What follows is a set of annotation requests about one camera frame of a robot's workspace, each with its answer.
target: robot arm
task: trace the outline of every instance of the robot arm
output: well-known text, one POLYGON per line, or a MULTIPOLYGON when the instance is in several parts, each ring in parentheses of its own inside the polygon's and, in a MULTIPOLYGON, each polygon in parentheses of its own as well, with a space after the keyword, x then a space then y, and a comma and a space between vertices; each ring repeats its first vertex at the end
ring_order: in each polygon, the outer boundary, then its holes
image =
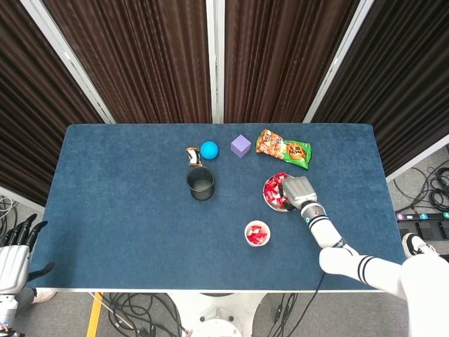
POLYGON ((15 226, 0 240, 0 336, 14 336, 11 327, 14 325, 19 293, 25 284, 37 277, 44 276, 55 263, 49 263, 39 271, 28 273, 29 259, 36 243, 37 235, 47 224, 38 223, 30 231, 36 214, 15 226))
POLYGON ((423 254, 399 265, 359 255, 331 223, 306 177, 286 178, 283 192, 300 210, 318 245, 324 272, 345 275, 407 301, 409 336, 446 336, 449 264, 436 254, 423 254))

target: snack bag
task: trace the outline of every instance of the snack bag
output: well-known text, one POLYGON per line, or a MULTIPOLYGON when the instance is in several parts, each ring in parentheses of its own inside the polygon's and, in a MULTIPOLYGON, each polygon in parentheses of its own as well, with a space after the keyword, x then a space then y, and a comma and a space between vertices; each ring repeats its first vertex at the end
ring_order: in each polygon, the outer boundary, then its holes
POLYGON ((296 140, 283 139, 270 130, 263 130, 255 144, 255 151, 269 154, 288 163, 309 168, 311 146, 296 140))

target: dark curtain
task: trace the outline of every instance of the dark curtain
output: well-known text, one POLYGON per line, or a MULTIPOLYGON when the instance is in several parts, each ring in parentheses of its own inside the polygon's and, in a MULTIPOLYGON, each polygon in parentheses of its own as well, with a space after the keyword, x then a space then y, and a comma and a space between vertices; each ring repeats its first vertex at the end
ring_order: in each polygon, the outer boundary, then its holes
POLYGON ((204 0, 44 0, 120 123, 208 123, 204 0))
POLYGON ((315 122, 369 123, 388 175, 449 133, 449 1, 376 0, 315 122))
POLYGON ((302 121, 357 5, 226 1, 224 121, 302 121))
POLYGON ((45 205, 67 126, 101 119, 18 0, 0 21, 0 185, 45 205))

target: white shoe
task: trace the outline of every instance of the white shoe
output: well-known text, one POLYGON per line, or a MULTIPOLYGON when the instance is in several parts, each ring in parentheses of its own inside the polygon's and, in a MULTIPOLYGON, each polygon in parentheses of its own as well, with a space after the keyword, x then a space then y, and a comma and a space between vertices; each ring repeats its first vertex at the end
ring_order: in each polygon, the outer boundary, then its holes
POLYGON ((404 248, 404 253, 406 253, 407 258, 419 254, 436 254, 435 248, 430 244, 426 244, 423 239, 418 237, 414 233, 407 233, 402 238, 402 247, 404 248))
POLYGON ((53 297, 55 297, 56 293, 53 291, 42 291, 36 289, 36 296, 34 297, 33 303, 44 303, 47 300, 51 300, 53 297))

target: white bowl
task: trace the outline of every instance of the white bowl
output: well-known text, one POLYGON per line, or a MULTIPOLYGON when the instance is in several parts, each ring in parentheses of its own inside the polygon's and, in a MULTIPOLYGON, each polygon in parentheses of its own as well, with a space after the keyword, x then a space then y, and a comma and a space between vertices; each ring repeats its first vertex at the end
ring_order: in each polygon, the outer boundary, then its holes
POLYGON ((262 222, 260 220, 254 220, 254 221, 251 221, 249 224, 246 225, 244 235, 245 235, 246 242, 250 246, 252 246, 252 247, 261 247, 261 246, 264 246, 265 244, 267 244, 267 242, 269 241, 269 238, 271 236, 271 232, 269 231, 269 227, 268 227, 268 225, 266 223, 264 223, 264 222, 262 222), (261 244, 254 244, 250 240, 248 240, 248 236, 247 235, 248 235, 249 231, 251 230, 251 227, 252 226, 256 226, 256 225, 261 227, 261 232, 262 233, 266 233, 267 234, 267 236, 265 237, 265 240, 261 244))

